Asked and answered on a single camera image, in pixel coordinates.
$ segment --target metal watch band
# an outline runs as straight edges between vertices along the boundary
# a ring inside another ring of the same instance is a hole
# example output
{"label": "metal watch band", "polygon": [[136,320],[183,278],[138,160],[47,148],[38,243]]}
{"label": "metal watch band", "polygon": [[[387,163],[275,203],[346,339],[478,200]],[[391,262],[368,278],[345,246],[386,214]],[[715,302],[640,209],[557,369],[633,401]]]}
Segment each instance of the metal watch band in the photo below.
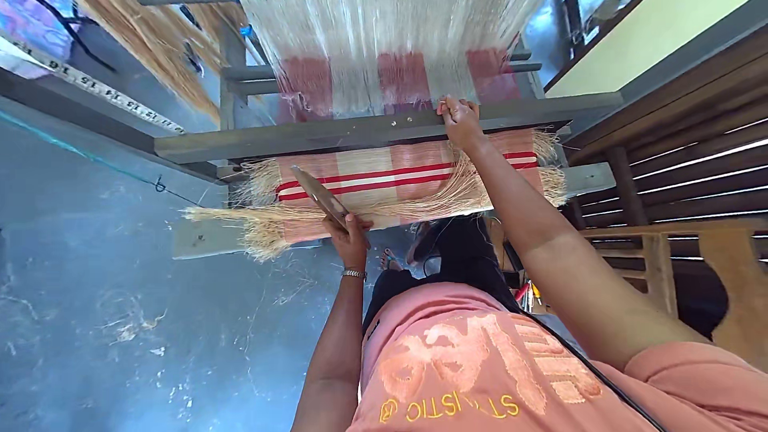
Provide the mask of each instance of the metal watch band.
{"label": "metal watch band", "polygon": [[363,281],[365,281],[366,278],[368,277],[368,273],[367,272],[361,272],[361,271],[357,271],[357,270],[345,270],[343,273],[341,273],[341,275],[342,276],[359,277]]}

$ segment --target measuring tape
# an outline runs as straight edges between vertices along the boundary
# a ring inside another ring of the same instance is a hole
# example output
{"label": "measuring tape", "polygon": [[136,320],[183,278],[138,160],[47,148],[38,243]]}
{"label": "measuring tape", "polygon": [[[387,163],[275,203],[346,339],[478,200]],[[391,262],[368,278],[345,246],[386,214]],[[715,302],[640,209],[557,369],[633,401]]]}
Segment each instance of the measuring tape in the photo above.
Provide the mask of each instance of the measuring tape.
{"label": "measuring tape", "polygon": [[119,91],[106,85],[105,83],[92,78],[90,75],[82,71],[79,71],[73,68],[72,66],[66,64],[65,62],[50,56],[48,53],[40,51],[34,47],[31,47],[26,42],[20,41],[10,36],[7,32],[5,32],[1,28],[0,28],[0,37],[3,37],[8,42],[11,42],[11,44],[13,44],[16,48],[22,50],[24,54],[36,60],[36,62],[39,65],[45,67],[46,69],[51,71],[54,75],[76,85],[79,88],[82,88],[88,93],[91,93],[92,95],[97,95],[98,97],[108,101],[112,105],[123,108],[125,111],[130,112],[136,117],[139,117],[140,119],[145,121],[149,121],[153,125],[160,126],[161,128],[166,129],[168,131],[176,132],[178,134],[183,134],[184,132],[186,132],[184,128],[182,128],[180,125],[177,125],[176,123],[172,122],[171,120],[168,120],[164,116],[159,115],[154,110],[149,109],[149,107],[139,102],[136,102],[134,99],[129,98],[125,93],[120,93]]}

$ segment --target loom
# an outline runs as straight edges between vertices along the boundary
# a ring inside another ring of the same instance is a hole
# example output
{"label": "loom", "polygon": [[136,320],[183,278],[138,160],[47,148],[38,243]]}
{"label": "loom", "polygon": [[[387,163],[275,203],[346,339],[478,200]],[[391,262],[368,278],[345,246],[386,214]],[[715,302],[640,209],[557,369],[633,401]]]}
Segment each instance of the loom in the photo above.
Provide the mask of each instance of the loom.
{"label": "loom", "polygon": [[[239,208],[187,216],[242,221],[244,247],[261,260],[324,235],[322,215],[285,199],[294,179],[281,167],[293,163],[376,228],[489,209],[473,167],[442,138],[433,108],[443,95],[478,101],[486,133],[553,205],[576,188],[547,166],[564,168],[554,133],[621,103],[618,94],[523,95],[517,79],[535,87],[530,72],[541,65],[520,62],[531,56],[520,34],[541,0],[193,0],[194,20],[169,0],[80,3],[161,83],[219,121],[220,131],[149,139],[165,164],[240,181]],[[187,47],[220,76],[218,104],[185,63]],[[222,159],[230,165],[207,162]]]}

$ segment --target warp thread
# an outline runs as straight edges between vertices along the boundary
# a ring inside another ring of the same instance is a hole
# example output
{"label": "warp thread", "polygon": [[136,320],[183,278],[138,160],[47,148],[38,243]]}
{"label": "warp thread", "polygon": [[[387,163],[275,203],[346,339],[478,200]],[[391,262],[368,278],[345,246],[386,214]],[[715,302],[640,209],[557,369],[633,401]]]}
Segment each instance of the warp thread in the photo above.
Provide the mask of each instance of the warp thread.
{"label": "warp thread", "polygon": [[483,101],[541,0],[242,0],[285,98],[320,117]]}

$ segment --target woman's right hand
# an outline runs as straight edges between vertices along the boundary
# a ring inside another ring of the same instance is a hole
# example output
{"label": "woman's right hand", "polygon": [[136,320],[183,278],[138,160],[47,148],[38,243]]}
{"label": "woman's right hand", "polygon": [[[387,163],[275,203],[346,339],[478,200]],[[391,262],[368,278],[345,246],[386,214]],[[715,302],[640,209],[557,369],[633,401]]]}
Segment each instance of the woman's right hand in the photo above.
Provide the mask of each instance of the woman's right hand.
{"label": "woman's right hand", "polygon": [[466,99],[451,96],[440,99],[437,114],[445,120],[445,131],[454,146],[469,153],[488,143],[480,127],[480,107]]}

